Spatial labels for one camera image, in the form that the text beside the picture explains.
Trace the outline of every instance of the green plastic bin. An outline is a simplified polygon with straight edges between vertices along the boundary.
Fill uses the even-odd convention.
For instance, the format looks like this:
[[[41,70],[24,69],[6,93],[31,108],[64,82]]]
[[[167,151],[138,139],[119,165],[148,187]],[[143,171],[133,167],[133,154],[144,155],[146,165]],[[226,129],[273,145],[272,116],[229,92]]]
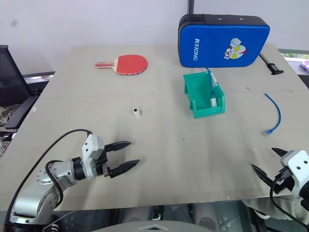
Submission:
[[[211,82],[209,72],[199,72],[183,75],[184,93],[188,95],[190,110],[193,111],[194,118],[204,117],[225,112],[225,96],[215,78],[213,83],[217,86],[213,88],[213,93],[217,99],[217,107],[211,107]]]

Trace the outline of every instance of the red rubber paddle face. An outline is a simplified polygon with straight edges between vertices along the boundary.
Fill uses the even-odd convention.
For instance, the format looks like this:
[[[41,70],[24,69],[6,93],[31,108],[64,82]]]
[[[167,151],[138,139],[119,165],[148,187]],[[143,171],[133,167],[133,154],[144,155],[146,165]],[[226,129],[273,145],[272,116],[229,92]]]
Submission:
[[[117,73],[135,75],[142,73],[148,66],[147,60],[139,55],[123,55],[118,57]]]

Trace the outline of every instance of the chair backrest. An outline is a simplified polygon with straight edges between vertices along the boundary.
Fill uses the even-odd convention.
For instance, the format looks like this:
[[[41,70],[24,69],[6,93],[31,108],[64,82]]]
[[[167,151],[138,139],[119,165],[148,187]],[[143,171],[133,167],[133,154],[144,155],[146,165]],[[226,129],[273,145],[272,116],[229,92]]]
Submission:
[[[22,104],[32,96],[7,45],[0,45],[0,105]]]

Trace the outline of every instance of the white wall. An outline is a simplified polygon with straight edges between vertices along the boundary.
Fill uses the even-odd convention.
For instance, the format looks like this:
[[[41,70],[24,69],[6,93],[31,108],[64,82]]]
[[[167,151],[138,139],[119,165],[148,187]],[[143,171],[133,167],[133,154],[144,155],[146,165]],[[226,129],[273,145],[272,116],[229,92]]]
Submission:
[[[260,16],[268,43],[309,50],[309,0],[196,0],[195,13]],[[0,44],[23,74],[54,71],[80,44],[177,44],[187,0],[0,0]]]

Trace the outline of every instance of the table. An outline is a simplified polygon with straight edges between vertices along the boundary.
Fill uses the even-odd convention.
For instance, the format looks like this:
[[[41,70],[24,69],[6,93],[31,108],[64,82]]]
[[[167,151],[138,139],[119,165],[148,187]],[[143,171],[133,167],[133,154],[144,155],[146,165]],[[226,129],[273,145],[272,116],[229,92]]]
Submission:
[[[145,56],[148,69],[140,75],[121,76],[94,66],[122,54]],[[271,75],[260,58],[244,68],[211,69],[225,93],[226,112],[194,119],[182,75],[203,70],[182,67],[177,46],[75,48],[0,160],[0,210],[7,209],[42,152],[57,137],[76,128],[92,130],[105,143],[132,142],[109,154],[112,167],[128,160],[140,159],[140,163],[115,179],[83,180],[67,189],[58,210],[267,196],[269,187],[250,164],[273,177],[281,164],[272,147],[309,151],[309,90],[273,45],[265,45],[263,54],[284,73]],[[278,113],[264,92],[282,113],[281,125],[268,137],[262,134],[277,123]],[[141,109],[141,118],[134,117],[134,107]],[[81,156],[84,141],[81,132],[65,138],[43,159],[41,167],[49,160]]]

